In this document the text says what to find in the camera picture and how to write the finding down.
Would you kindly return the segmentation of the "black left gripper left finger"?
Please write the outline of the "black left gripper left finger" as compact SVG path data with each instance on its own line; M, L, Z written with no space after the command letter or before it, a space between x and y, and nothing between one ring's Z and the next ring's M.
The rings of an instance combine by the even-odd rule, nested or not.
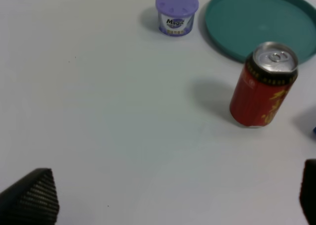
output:
M54 225L60 206L52 170L37 168L0 193L2 225Z

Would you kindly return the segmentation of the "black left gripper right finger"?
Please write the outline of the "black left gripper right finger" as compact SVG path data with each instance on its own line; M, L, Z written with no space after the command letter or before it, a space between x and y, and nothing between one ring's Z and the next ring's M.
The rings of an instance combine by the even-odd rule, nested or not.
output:
M316 160L305 161L299 201L309 225L316 225Z

